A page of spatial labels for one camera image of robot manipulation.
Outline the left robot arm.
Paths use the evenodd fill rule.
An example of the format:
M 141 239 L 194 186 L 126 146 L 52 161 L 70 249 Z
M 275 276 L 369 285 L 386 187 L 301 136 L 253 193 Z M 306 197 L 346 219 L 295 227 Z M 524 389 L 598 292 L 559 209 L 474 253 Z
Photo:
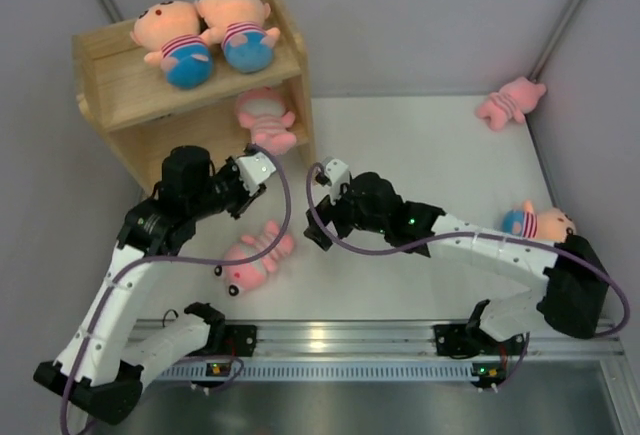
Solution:
M 187 355 L 225 352 L 224 315 L 194 302 L 183 316 L 137 347 L 127 341 L 142 305 L 159 278 L 158 262 L 175 263 L 199 220 L 227 212 L 237 219 L 276 173 L 271 156 L 249 145 L 215 168 L 208 150 L 171 150 L 161 178 L 125 216 L 102 285 L 72 340 L 33 379 L 93 419 L 116 425 L 138 404 L 145 388 Z

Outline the pink frog plush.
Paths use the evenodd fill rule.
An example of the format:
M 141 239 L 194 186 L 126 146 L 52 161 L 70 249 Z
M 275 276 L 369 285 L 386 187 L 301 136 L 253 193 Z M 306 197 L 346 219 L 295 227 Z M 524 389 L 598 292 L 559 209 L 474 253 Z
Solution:
M 296 115 L 271 87 L 241 93 L 235 115 L 240 126 L 250 132 L 251 143 L 273 155 L 284 155 L 297 144 L 297 136 L 290 131 Z
M 225 253 L 224 260 L 244 260 L 265 251 L 281 232 L 281 226 L 269 220 L 257 235 L 242 235 Z M 221 266 L 216 265 L 213 274 L 222 280 L 226 292 L 238 297 L 264 285 L 278 271 L 279 265 L 289 257 L 295 248 L 293 236 L 285 231 L 283 237 L 270 251 L 248 263 Z
M 510 121 L 524 124 L 526 115 L 536 108 L 546 93 L 547 86 L 544 83 L 518 77 L 488 94 L 476 107 L 474 114 L 491 130 L 501 131 Z

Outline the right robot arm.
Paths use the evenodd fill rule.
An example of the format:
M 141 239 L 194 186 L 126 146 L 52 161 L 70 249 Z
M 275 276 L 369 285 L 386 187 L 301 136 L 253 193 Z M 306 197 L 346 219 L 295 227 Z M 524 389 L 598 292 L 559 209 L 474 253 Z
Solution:
M 575 339 L 596 337 L 609 283 L 586 238 L 536 241 L 485 229 L 440 207 L 403 199 L 374 172 L 334 175 L 314 166 L 309 176 L 328 190 L 309 206 L 304 232 L 321 249 L 343 245 L 355 230 L 370 232 L 383 237 L 390 254 L 452 260 L 525 286 L 509 298 L 476 304 L 466 326 L 475 350 L 488 352 L 545 327 Z

